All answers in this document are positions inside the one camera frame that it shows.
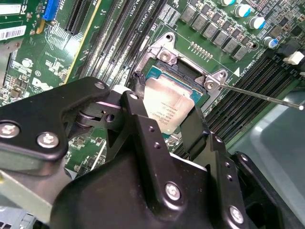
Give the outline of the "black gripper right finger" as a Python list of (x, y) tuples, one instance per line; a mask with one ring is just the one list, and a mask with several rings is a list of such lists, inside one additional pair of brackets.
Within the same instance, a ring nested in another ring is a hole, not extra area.
[(185, 151), (207, 169), (208, 208), (219, 229), (284, 229), (278, 194), (252, 160), (226, 150), (198, 107), (181, 124)]

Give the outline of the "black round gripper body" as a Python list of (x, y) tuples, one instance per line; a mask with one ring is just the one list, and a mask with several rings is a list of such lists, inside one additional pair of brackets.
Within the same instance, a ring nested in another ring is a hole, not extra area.
[(52, 229), (226, 229), (228, 221), (210, 196), (208, 173), (172, 155), (187, 206), (176, 220), (162, 220), (149, 209), (133, 155), (116, 158), (70, 182), (51, 211)]

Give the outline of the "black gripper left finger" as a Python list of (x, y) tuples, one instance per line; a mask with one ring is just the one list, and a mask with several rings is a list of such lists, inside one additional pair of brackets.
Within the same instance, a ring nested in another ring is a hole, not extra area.
[(133, 91), (118, 93), (86, 77), (0, 109), (0, 167), (28, 180), (46, 180), (62, 170), (68, 142), (102, 127), (107, 131), (106, 163), (73, 183), (93, 187), (139, 176), (152, 211), (182, 211), (181, 179), (155, 120)]

